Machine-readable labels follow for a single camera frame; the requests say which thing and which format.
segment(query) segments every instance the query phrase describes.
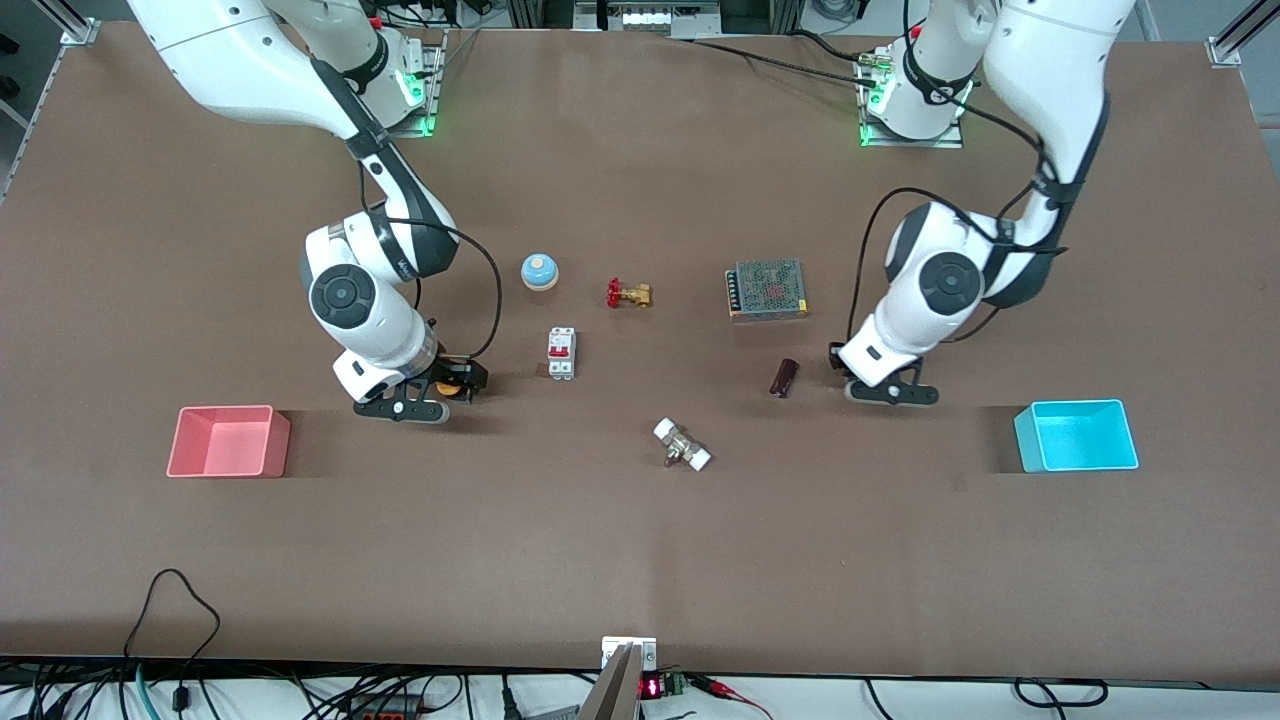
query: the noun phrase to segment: pink plastic box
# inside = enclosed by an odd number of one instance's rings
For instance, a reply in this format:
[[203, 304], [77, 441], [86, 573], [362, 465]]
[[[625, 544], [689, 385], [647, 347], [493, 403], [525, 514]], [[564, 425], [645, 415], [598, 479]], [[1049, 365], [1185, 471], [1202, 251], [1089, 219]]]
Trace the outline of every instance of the pink plastic box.
[[289, 420], [270, 405], [183, 407], [169, 451], [170, 478], [279, 478]]

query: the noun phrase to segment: capacitor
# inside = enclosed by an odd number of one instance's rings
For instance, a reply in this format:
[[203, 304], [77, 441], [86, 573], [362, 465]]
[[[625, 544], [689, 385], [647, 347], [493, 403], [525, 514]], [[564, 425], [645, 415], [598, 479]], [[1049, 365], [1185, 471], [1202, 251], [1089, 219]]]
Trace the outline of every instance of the capacitor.
[[778, 374], [773, 375], [773, 384], [769, 386], [769, 395], [773, 397], [786, 397], [791, 392], [791, 382], [796, 379], [796, 370], [800, 369], [800, 364], [790, 357], [782, 359], [782, 365], [778, 366]]

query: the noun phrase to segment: blue button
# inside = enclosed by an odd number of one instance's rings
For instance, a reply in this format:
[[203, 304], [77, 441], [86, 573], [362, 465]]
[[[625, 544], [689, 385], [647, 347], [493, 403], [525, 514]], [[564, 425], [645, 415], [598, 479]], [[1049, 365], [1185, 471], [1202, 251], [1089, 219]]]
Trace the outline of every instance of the blue button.
[[538, 292], [550, 290], [559, 279], [559, 268], [550, 255], [535, 252], [525, 258], [525, 263], [520, 266], [520, 279], [525, 281], [530, 290]]

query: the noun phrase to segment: blue plastic box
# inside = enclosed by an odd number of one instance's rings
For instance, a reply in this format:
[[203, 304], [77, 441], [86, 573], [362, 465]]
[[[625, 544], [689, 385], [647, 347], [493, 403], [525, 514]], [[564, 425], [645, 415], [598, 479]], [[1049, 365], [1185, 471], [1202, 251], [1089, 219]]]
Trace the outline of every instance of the blue plastic box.
[[1129, 419], [1119, 400], [1046, 400], [1014, 418], [1028, 473], [1134, 470]]

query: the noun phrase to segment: metal post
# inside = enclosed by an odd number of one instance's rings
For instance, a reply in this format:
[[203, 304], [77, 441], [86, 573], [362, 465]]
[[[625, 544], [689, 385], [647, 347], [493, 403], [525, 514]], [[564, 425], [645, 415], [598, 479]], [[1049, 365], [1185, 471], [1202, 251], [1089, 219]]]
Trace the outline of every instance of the metal post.
[[600, 670], [600, 676], [595, 679], [591, 694], [582, 702], [576, 720], [636, 720], [645, 652], [640, 638], [627, 638], [618, 643], [604, 670]]
[[76, 12], [67, 0], [31, 0], [63, 28], [63, 45], [92, 45], [99, 23]]
[[1240, 49], [1258, 36], [1267, 24], [1280, 15], [1280, 0], [1257, 0], [1244, 9], [1222, 32], [1208, 38], [1208, 59], [1215, 68], [1233, 68], [1240, 64]]
[[13, 105], [5, 102], [4, 100], [0, 100], [0, 113], [9, 115], [9, 119], [18, 123], [18, 127], [20, 127], [22, 129], [27, 129], [27, 126], [31, 124], [27, 122], [27, 118], [22, 117], [22, 113], [14, 110]]

